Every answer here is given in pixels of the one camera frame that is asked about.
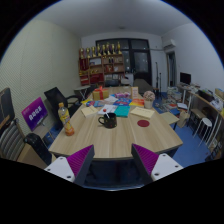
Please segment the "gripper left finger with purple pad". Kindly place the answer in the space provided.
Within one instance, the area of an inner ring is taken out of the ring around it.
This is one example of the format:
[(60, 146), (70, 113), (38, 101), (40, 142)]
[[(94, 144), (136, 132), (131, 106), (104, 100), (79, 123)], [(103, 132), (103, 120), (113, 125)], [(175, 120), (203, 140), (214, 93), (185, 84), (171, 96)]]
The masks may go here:
[(94, 146), (87, 146), (69, 157), (58, 157), (45, 171), (82, 186), (95, 155)]

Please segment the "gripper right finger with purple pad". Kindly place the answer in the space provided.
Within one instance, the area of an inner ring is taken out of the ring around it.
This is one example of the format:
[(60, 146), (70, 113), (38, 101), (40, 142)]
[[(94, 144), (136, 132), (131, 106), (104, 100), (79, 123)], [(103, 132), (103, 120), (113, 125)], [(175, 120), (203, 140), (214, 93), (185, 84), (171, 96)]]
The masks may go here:
[(144, 184), (149, 184), (182, 169), (182, 166), (166, 153), (158, 155), (137, 144), (132, 145), (131, 153)]

